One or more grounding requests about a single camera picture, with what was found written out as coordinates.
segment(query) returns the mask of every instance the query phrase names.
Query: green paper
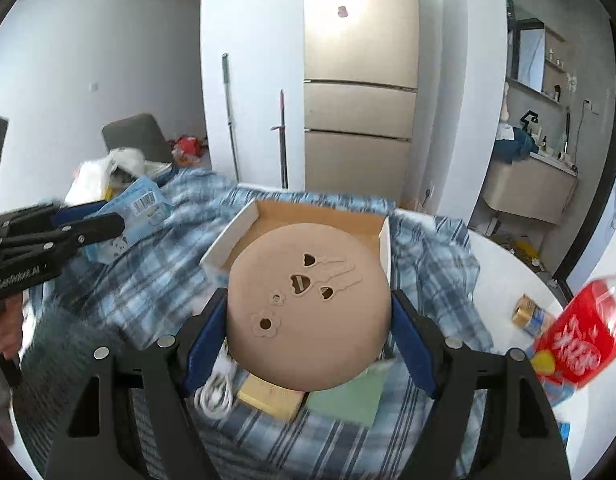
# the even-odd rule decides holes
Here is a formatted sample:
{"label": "green paper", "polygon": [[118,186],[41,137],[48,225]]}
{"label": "green paper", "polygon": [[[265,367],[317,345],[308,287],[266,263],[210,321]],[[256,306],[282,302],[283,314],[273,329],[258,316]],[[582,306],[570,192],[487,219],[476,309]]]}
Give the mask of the green paper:
{"label": "green paper", "polygon": [[357,377],[329,390],[308,395],[306,408],[366,428],[374,423],[393,360],[377,361]]}

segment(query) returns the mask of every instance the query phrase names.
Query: beige refrigerator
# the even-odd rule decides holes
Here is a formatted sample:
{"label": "beige refrigerator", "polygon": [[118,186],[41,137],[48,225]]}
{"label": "beige refrigerator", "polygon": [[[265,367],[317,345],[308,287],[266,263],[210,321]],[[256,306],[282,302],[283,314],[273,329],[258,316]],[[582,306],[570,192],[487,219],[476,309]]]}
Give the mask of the beige refrigerator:
{"label": "beige refrigerator", "polygon": [[306,189],[398,200],[417,97],[418,0],[304,0]]}

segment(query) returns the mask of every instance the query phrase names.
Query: plaid shirt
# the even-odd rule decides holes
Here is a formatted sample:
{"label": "plaid shirt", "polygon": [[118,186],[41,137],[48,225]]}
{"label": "plaid shirt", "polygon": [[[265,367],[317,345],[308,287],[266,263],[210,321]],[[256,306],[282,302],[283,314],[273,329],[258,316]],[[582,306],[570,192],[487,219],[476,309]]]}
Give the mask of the plaid shirt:
{"label": "plaid shirt", "polygon": [[[34,301],[40,322],[22,361],[23,389],[16,394],[14,407],[24,442],[41,470],[56,419],[67,406],[64,388],[77,383],[77,376],[87,369],[88,359],[77,355],[96,348],[101,334],[114,338],[111,334],[120,332],[120,341],[144,348],[160,335],[176,333],[191,315],[191,300],[208,295],[213,286],[198,266],[201,256],[254,197],[390,215],[392,287],[403,289],[418,312],[431,317],[444,335],[460,337],[473,349],[492,350],[490,335],[472,304],[479,263],[470,252],[468,231],[461,221],[436,218],[436,232],[432,232],[395,213],[394,204],[383,199],[260,192],[233,187],[205,170],[180,170],[163,185],[162,192],[175,205],[162,230],[109,266],[76,257],[60,277],[44,285],[43,302]],[[64,321],[66,316],[71,321]],[[66,330],[62,323],[76,324],[78,330]],[[79,342],[72,340],[75,334],[80,335]],[[61,358],[51,356],[57,338],[63,341]],[[117,348],[122,342],[111,345]],[[305,409],[294,422],[283,424],[240,402],[219,422],[192,408],[201,440],[220,475],[235,479],[396,478],[432,401],[413,386],[391,337],[386,351],[397,362],[371,428]],[[55,361],[57,369],[49,373],[49,363]],[[46,397],[43,413],[35,404],[39,394]],[[466,474],[474,455],[484,403],[485,397],[477,394],[456,465],[460,476]],[[134,393],[134,404],[149,472],[166,478],[140,392]]]}

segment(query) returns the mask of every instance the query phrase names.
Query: human hand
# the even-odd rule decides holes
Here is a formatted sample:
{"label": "human hand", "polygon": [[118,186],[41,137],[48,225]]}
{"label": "human hand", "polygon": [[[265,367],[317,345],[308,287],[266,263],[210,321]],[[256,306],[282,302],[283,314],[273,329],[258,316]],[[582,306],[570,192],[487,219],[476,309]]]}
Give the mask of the human hand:
{"label": "human hand", "polygon": [[0,301],[5,308],[0,314],[0,354],[6,359],[15,357],[23,340],[23,294]]}

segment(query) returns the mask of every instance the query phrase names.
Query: plastic bottle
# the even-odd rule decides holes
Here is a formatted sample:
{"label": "plastic bottle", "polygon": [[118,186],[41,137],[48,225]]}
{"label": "plastic bottle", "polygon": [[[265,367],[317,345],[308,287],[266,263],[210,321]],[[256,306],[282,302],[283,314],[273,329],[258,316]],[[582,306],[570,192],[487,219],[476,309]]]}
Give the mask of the plastic bottle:
{"label": "plastic bottle", "polygon": [[555,406],[616,357],[616,276],[593,280],[526,351]]}

